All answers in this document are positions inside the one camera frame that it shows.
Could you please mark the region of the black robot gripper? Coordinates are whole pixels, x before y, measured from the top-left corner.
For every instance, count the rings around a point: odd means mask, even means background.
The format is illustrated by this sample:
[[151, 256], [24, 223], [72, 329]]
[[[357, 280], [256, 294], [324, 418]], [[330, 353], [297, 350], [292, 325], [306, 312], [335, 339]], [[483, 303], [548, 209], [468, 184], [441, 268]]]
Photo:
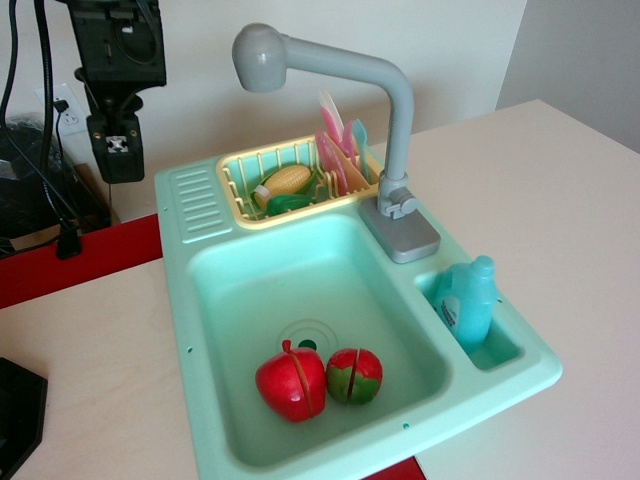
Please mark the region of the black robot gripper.
[[142, 99], [127, 82], [86, 81], [87, 128], [102, 179], [133, 183], [144, 179], [144, 153], [137, 112]]

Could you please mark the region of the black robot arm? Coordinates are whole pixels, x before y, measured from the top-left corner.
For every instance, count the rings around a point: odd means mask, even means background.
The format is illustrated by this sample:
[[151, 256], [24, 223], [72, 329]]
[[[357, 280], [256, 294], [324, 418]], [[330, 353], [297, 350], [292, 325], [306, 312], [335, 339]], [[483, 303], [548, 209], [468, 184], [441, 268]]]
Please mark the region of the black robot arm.
[[90, 114], [91, 147], [108, 184], [145, 177], [140, 93], [167, 82], [157, 1], [68, 1]]

